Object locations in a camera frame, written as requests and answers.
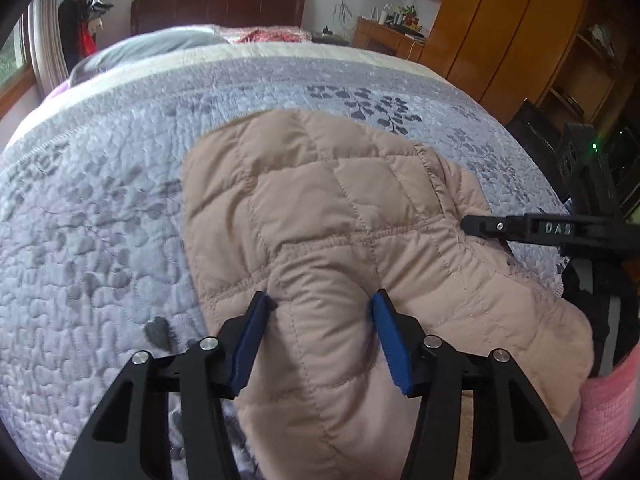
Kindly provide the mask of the wooden desk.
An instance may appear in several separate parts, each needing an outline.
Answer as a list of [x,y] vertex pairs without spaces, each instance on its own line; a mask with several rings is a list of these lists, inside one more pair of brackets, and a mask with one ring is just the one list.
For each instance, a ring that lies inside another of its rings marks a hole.
[[358,18],[352,47],[417,63],[423,52],[424,41],[390,26],[380,25],[370,18]]

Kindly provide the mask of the wooden framed side window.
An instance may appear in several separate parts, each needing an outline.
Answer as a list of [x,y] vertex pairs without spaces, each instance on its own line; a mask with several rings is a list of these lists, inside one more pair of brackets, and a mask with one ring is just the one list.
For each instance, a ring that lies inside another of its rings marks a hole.
[[32,58],[29,53],[26,18],[21,16],[0,55],[0,115],[14,107],[22,96],[36,83]]

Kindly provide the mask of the dark wooden headboard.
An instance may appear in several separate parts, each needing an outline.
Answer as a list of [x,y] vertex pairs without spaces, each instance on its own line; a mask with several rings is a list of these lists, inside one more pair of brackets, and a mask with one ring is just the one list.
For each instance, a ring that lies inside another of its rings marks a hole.
[[130,34],[168,27],[219,25],[228,28],[294,26],[303,21],[306,0],[134,0]]

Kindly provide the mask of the grey floral quilted bedspread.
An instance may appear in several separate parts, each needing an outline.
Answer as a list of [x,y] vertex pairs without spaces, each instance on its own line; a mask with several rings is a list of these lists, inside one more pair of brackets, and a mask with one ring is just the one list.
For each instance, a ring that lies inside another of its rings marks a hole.
[[182,162],[205,133],[272,108],[360,120],[472,171],[491,211],[560,214],[537,165],[428,68],[322,44],[218,44],[109,70],[42,103],[1,154],[1,427],[61,474],[136,350],[204,334],[181,243]]

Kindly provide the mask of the beige quilted jacket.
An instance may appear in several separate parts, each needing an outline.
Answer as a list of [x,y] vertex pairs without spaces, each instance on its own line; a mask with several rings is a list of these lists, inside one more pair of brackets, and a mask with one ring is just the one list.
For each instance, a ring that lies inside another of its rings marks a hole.
[[432,148],[323,112],[270,110],[206,134],[183,166],[183,244],[211,332],[266,292],[240,425],[268,479],[396,479],[419,403],[394,385],[370,300],[454,348],[508,350],[555,420],[593,364],[582,311],[500,244],[463,233],[489,207]]

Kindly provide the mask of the wooden open shelf unit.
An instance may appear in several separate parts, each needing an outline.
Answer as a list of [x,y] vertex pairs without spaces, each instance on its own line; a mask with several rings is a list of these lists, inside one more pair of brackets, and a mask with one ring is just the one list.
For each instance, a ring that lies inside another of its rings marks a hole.
[[568,122],[593,125],[599,136],[611,132],[634,86],[628,70],[631,38],[608,0],[586,0],[560,67],[537,106],[553,127]]

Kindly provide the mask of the red patterned cloth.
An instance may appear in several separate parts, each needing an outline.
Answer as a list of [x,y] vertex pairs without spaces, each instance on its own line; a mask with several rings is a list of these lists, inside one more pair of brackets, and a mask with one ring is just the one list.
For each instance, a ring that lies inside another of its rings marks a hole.
[[257,44],[258,42],[285,42],[286,44],[306,44],[311,42],[311,34],[300,28],[271,27],[254,28],[243,34],[237,44]]

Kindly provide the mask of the large wooden wardrobe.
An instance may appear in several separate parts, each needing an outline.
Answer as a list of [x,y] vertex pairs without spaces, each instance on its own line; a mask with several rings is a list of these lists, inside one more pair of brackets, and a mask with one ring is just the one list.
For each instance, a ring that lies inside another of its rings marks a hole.
[[586,0],[442,0],[420,57],[506,124],[542,97]]

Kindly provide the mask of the grey window curtain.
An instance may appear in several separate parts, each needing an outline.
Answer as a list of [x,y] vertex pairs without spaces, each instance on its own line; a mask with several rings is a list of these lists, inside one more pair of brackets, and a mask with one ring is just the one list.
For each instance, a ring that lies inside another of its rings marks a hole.
[[27,10],[28,50],[40,96],[68,77],[58,21],[58,0],[32,0]]

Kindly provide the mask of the pink knit right sleeve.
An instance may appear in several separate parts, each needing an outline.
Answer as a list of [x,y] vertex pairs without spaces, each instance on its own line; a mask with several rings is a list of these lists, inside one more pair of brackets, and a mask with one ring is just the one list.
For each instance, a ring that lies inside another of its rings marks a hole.
[[608,376],[590,378],[580,388],[573,456],[583,479],[600,479],[630,436],[638,371],[635,346]]

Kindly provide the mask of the grey pillow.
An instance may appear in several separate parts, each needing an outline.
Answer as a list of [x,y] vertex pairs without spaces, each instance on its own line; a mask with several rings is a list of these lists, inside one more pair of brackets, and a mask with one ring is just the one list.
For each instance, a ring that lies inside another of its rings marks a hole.
[[118,66],[166,53],[228,43],[208,26],[179,26],[148,32],[119,41],[84,58],[70,72],[68,81],[71,87],[75,87]]

